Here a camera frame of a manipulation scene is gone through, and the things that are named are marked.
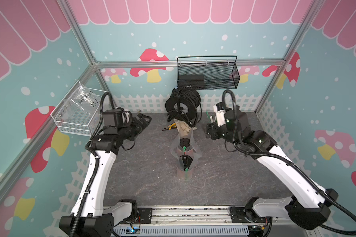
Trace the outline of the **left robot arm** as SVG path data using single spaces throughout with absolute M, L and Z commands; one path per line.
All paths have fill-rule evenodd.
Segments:
M 118 107 L 102 112 L 97 130 L 85 148 L 90 161 L 78 200 L 67 216 L 61 217 L 59 228 L 70 237 L 109 237 L 122 222 L 132 225 L 140 214 L 134 199 L 122 199 L 104 209 L 104 194 L 109 175 L 124 141 L 135 142 L 152 121 L 150 116 Z

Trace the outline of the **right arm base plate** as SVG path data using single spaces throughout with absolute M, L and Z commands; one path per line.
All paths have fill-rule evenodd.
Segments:
M 232 223 L 271 223 L 270 217 L 260 217 L 250 207 L 232 206 L 229 213 Z

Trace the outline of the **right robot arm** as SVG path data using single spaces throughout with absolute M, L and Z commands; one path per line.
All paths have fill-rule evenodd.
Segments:
M 214 106 L 214 112 L 215 120 L 206 125 L 209 137 L 224 139 L 236 151 L 265 166 L 292 193 L 286 198 L 252 197 L 243 210 L 250 222 L 263 217 L 285 218 L 305 230 L 321 227 L 337 234 L 356 236 L 356 230 L 344 231 L 325 225 L 331 206 L 355 222 L 356 216 L 337 203 L 335 190 L 318 185 L 293 163 L 271 136 L 262 130 L 251 130 L 247 115 L 239 106 L 228 107 L 220 102 Z

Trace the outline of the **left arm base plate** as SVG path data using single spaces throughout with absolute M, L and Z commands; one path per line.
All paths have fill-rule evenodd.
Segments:
M 151 224 L 152 222 L 152 211 L 153 209 L 148 208 L 138 208 L 137 217 L 131 221 L 132 224 Z

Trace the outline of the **red milk tea cup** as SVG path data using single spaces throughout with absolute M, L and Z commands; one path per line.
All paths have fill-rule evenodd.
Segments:
M 183 152 L 183 146 L 186 146 L 186 152 Z M 191 140 L 189 138 L 181 138 L 180 139 L 180 150 L 183 152 L 183 154 L 188 154 L 191 152 L 193 149 L 193 146 L 191 144 Z
M 193 158 L 189 155 L 182 155 L 177 160 L 177 177 L 180 180 L 189 181 L 192 178 L 192 162 Z

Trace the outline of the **clear plastic carrier bag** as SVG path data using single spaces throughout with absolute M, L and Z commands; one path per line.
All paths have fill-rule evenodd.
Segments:
M 179 131 L 171 145 L 171 154 L 176 158 L 177 177 L 182 181 L 190 181 L 193 177 L 202 152 L 194 140 L 193 128 L 188 132 Z

